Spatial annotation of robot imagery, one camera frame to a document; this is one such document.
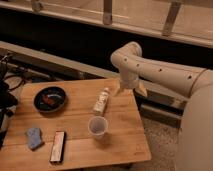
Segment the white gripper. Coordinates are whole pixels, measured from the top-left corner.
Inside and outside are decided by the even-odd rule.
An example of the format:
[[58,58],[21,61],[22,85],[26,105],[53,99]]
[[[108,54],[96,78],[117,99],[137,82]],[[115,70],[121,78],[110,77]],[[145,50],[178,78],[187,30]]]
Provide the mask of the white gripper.
[[143,83],[139,83],[139,76],[133,72],[130,72],[125,69],[120,69],[120,85],[117,86],[115,91],[115,96],[119,95],[121,92],[121,87],[124,89],[135,89],[137,93],[146,97],[147,90],[144,87]]

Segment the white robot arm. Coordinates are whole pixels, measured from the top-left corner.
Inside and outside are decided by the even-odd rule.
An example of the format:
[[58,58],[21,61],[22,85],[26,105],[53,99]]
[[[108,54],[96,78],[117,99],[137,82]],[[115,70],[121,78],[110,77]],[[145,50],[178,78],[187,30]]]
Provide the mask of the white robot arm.
[[146,96],[143,77],[188,98],[183,112],[176,153],[176,171],[213,171],[213,70],[142,57],[137,42],[111,54],[119,70],[120,86]]

